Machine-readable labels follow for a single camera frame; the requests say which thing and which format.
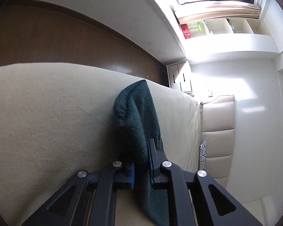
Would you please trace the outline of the white bedside cabinet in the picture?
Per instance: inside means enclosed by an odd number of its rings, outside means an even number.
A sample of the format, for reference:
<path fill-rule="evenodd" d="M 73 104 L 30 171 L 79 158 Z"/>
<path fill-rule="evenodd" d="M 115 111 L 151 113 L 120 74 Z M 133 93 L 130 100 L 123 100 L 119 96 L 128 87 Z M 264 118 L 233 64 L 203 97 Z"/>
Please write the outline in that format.
<path fill-rule="evenodd" d="M 184 93 L 192 94 L 192 71 L 188 61 L 167 65 L 170 88 Z"/>

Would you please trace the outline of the red box on shelf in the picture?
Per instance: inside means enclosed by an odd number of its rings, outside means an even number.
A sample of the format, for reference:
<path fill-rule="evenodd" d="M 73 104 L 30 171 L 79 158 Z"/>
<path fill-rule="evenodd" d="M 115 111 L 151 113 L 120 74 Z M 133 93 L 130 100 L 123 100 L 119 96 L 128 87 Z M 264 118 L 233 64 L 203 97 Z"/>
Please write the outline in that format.
<path fill-rule="evenodd" d="M 185 39 L 190 39 L 192 36 L 190 34 L 190 30 L 189 30 L 188 25 L 187 24 L 181 24 L 180 27 L 181 27 L 181 30 L 183 32 Z"/>

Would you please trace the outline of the dark teal knit sweater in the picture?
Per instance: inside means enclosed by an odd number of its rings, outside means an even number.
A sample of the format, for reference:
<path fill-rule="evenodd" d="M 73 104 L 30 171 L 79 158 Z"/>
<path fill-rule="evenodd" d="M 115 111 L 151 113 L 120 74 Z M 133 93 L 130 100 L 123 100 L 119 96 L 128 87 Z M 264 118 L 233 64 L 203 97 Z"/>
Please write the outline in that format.
<path fill-rule="evenodd" d="M 116 149 L 122 161 L 134 164 L 133 198 L 155 225 L 169 225 L 167 192 L 150 185 L 148 141 L 153 139 L 161 152 L 164 146 L 147 82 L 141 80 L 122 90 L 113 111 Z"/>

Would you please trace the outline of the white wall shelf unit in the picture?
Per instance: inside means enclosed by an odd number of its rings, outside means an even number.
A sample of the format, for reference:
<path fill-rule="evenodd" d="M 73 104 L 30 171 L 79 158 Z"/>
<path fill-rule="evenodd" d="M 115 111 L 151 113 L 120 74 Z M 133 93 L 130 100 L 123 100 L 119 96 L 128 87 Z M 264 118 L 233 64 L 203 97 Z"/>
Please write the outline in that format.
<path fill-rule="evenodd" d="M 204 32 L 198 31 L 197 22 L 199 21 L 194 21 L 187 24 L 192 36 L 190 39 L 236 34 L 271 36 L 267 25 L 260 19 L 242 17 L 208 19 L 202 21 L 205 28 Z"/>

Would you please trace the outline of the beige bed with sheet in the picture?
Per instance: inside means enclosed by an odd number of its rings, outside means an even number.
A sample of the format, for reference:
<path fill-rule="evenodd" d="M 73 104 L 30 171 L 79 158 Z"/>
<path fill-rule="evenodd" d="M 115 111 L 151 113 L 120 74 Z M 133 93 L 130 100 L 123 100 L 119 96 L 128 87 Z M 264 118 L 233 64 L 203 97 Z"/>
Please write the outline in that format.
<path fill-rule="evenodd" d="M 68 63 L 0 67 L 0 225 L 22 225 L 75 172 L 100 170 L 130 158 L 130 133 L 115 128 L 114 102 L 141 78 Z M 165 153 L 182 169 L 197 169 L 199 104 L 146 80 Z M 167 192 L 145 178 L 118 192 L 116 225 L 168 225 Z"/>

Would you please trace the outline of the zebra print pillow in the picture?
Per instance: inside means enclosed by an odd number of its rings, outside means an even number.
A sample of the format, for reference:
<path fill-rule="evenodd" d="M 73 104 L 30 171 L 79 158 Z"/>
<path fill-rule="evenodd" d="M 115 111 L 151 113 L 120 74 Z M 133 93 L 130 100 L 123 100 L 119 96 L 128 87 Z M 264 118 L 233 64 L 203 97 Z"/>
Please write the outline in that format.
<path fill-rule="evenodd" d="M 198 157 L 198 169 L 205 170 L 206 168 L 206 141 L 202 141 L 199 144 L 199 157 Z"/>

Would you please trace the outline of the green item on shelf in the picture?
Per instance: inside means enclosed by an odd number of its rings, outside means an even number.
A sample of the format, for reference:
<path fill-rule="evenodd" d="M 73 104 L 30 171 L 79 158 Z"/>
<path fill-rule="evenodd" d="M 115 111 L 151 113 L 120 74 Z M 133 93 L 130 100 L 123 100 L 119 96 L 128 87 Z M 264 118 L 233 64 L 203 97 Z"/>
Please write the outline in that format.
<path fill-rule="evenodd" d="M 199 32 L 204 32 L 205 28 L 202 21 L 197 22 L 197 27 Z"/>

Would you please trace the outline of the beige padded headboard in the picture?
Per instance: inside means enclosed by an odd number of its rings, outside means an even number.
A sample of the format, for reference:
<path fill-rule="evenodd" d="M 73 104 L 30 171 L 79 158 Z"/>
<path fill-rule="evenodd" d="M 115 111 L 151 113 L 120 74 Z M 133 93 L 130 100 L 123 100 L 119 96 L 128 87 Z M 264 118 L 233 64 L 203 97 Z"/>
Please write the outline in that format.
<path fill-rule="evenodd" d="M 223 187 L 228 184 L 236 138 L 234 95 L 203 104 L 201 140 L 206 142 L 205 170 Z"/>

